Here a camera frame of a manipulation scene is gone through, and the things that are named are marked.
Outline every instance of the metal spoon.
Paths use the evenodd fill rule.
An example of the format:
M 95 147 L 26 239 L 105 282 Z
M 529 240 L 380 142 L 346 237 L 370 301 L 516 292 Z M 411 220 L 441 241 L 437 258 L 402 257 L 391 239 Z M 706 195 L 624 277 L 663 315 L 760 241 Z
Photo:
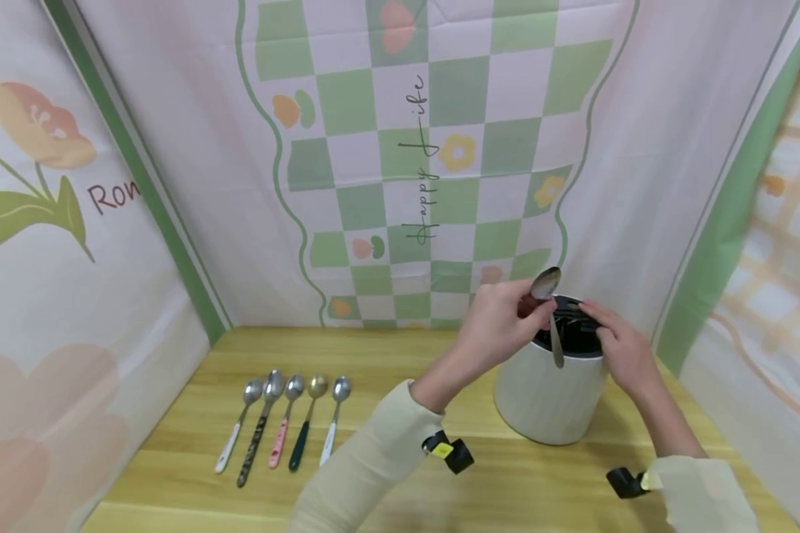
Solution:
M 214 472 L 218 475 L 225 470 L 225 466 L 228 464 L 228 457 L 231 456 L 231 450 L 235 447 L 235 442 L 237 440 L 237 436 L 239 435 L 239 428 L 243 426 L 243 420 L 245 419 L 245 412 L 249 410 L 249 405 L 255 403 L 258 398 L 261 397 L 261 383 L 260 380 L 252 380 L 249 383 L 245 384 L 245 388 L 243 389 L 243 411 L 241 412 L 241 417 L 237 419 L 237 423 L 235 424 L 235 428 L 231 430 L 231 436 L 228 437 L 228 442 L 225 444 L 225 448 L 222 449 L 222 453 L 219 454 L 219 459 L 216 460 L 216 468 Z
M 295 472 L 299 469 L 299 461 L 302 460 L 302 453 L 305 450 L 305 440 L 308 438 L 308 428 L 311 425 L 311 413 L 314 412 L 314 403 L 317 398 L 326 394 L 329 388 L 329 382 L 326 376 L 317 374 L 311 378 L 308 383 L 308 395 L 311 397 L 311 405 L 308 408 L 308 415 L 305 415 L 305 422 L 303 422 L 302 429 L 299 430 L 299 436 L 296 439 L 296 444 L 293 445 L 293 453 L 291 460 L 287 464 L 287 469 Z
M 346 376 L 341 376 L 335 380 L 332 386 L 332 398 L 335 400 L 335 414 L 332 416 L 332 424 L 329 425 L 329 432 L 326 442 L 323 443 L 323 453 L 320 455 L 320 466 L 323 466 L 329 455 L 332 455 L 332 445 L 335 443 L 335 428 L 338 427 L 338 413 L 341 410 L 341 402 L 350 397 L 352 386 Z
M 276 468 L 281 459 L 281 449 L 284 447 L 284 436 L 287 436 L 287 420 L 291 416 L 291 408 L 293 402 L 302 396 L 305 390 L 305 383 L 299 374 L 294 374 L 287 381 L 287 386 L 284 388 L 284 396 L 287 397 L 287 410 L 284 411 L 284 417 L 281 419 L 281 426 L 279 432 L 276 433 L 276 443 L 273 445 L 273 450 L 270 453 L 270 468 Z
M 278 370 L 273 370 L 267 376 L 267 381 L 264 384 L 264 410 L 261 411 L 261 417 L 258 419 L 258 426 L 255 426 L 255 432 L 252 436 L 252 443 L 249 443 L 249 450 L 245 453 L 243 466 L 241 466 L 241 473 L 237 477 L 237 486 L 242 487 L 247 478 L 249 478 L 249 471 L 252 469 L 252 463 L 255 460 L 255 453 L 258 452 L 258 444 L 261 442 L 261 436 L 264 435 L 264 427 L 267 425 L 267 416 L 270 415 L 270 408 L 273 403 L 281 397 L 284 391 L 284 376 Z
M 557 267 L 546 269 L 542 274 L 537 275 L 533 284 L 530 285 L 530 296 L 533 296 L 537 301 L 546 301 L 548 298 L 553 297 L 553 293 L 561 279 L 561 270 Z M 562 369 L 565 364 L 563 357 L 563 346 L 559 340 L 559 332 L 557 331 L 557 324 L 555 321 L 555 314 L 551 313 L 551 318 L 548 319 L 548 329 L 551 333 L 551 353 L 555 355 L 555 365 L 558 369 Z

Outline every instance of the green leaf print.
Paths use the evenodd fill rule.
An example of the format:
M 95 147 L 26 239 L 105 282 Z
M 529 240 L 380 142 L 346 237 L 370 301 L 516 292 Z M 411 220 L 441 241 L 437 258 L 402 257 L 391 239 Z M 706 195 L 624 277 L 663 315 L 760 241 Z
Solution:
M 0 245 L 34 224 L 57 224 L 55 204 L 23 192 L 0 191 Z
M 78 196 L 74 192 L 74 187 L 71 186 L 68 177 L 63 175 L 59 180 L 59 195 L 56 199 L 56 208 L 59 214 L 59 226 L 67 229 L 74 239 L 78 241 L 82 251 L 86 252 L 92 263 L 95 263 L 95 258 L 92 257 L 92 252 L 86 247 L 86 224 L 82 220 L 82 212 L 80 211 L 80 202 Z

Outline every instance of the right hand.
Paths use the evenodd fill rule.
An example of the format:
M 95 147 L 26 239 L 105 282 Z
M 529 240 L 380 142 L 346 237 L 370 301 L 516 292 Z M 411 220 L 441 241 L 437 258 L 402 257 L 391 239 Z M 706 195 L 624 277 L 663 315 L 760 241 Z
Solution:
M 663 386 L 652 346 L 646 337 L 628 321 L 601 304 L 585 301 L 579 307 L 601 324 L 596 335 L 601 341 L 604 364 L 611 372 L 613 381 L 626 394 L 634 398 L 646 389 Z

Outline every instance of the wooden table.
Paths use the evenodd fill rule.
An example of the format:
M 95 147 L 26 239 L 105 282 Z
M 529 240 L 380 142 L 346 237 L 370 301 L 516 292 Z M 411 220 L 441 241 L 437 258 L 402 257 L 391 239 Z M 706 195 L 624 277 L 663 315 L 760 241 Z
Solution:
M 90 516 L 85 533 L 276 533 L 286 531 L 297 495 L 316 470 L 333 403 L 318 400 L 298 473 L 287 461 L 308 400 L 293 407 L 287 444 L 277 470 L 267 457 L 286 402 L 270 414 L 258 460 L 243 489 L 236 477 L 259 417 L 250 409 L 222 475 L 216 456 L 242 408 L 249 378 L 272 368 L 284 375 L 325 372 L 350 377 L 353 392 L 341 408 L 336 447 L 364 422 L 402 378 L 429 364 L 452 332 L 407 329 L 376 332 L 323 329 L 236 329 L 211 350 L 169 412 L 138 450 Z M 477 461 L 454 476 L 444 462 L 428 459 L 368 518 L 363 532 L 670 532 L 657 494 L 619 500 L 604 480 L 615 466 L 632 472 L 653 459 L 640 417 L 613 383 L 604 391 L 590 432 L 580 443 L 555 448 L 509 429 L 492 400 L 495 372 L 461 393 L 444 426 L 462 437 Z M 664 378 L 713 457 L 730 461 L 763 532 L 797 532 L 730 444 L 669 374 Z

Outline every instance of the spoon handle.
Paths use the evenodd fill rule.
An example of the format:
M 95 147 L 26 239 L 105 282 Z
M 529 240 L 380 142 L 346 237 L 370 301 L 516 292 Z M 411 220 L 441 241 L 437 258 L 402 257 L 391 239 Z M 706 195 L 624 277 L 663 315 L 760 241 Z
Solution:
M 334 421 L 329 425 L 326 442 L 323 443 L 323 453 L 320 455 L 320 466 L 323 466 L 323 463 L 329 460 L 329 455 L 332 455 L 332 445 L 335 443 L 335 427 L 337 426 L 338 423 Z
M 261 436 L 264 435 L 264 427 L 267 425 L 267 416 L 261 414 L 258 419 L 258 426 L 255 426 L 255 433 L 252 436 L 252 443 L 249 444 L 249 450 L 245 453 L 241 473 L 237 477 L 237 486 L 243 487 L 245 481 L 249 478 L 249 471 L 252 470 L 252 463 L 255 460 L 255 453 L 258 452 L 258 444 L 261 442 Z
M 308 427 L 310 425 L 311 422 L 308 420 L 303 422 L 302 429 L 299 430 L 299 437 L 296 438 L 296 444 L 293 445 L 291 461 L 287 464 L 287 469 L 292 472 L 299 470 L 299 461 L 302 460 L 302 453 L 305 450 L 305 440 L 308 438 Z
M 225 470 L 225 466 L 228 464 L 228 457 L 231 456 L 231 450 L 235 448 L 235 442 L 237 441 L 237 436 L 239 435 L 239 428 L 241 428 L 241 421 L 237 420 L 235 424 L 235 428 L 231 430 L 231 436 L 228 437 L 228 442 L 225 443 L 225 448 L 222 449 L 222 453 L 219 454 L 219 459 L 216 460 L 216 468 L 214 472 L 218 475 Z
M 281 459 L 281 449 L 284 448 L 284 436 L 287 435 L 287 416 L 281 421 L 279 432 L 276 433 L 276 443 L 273 444 L 273 450 L 270 452 L 270 468 L 276 468 Z

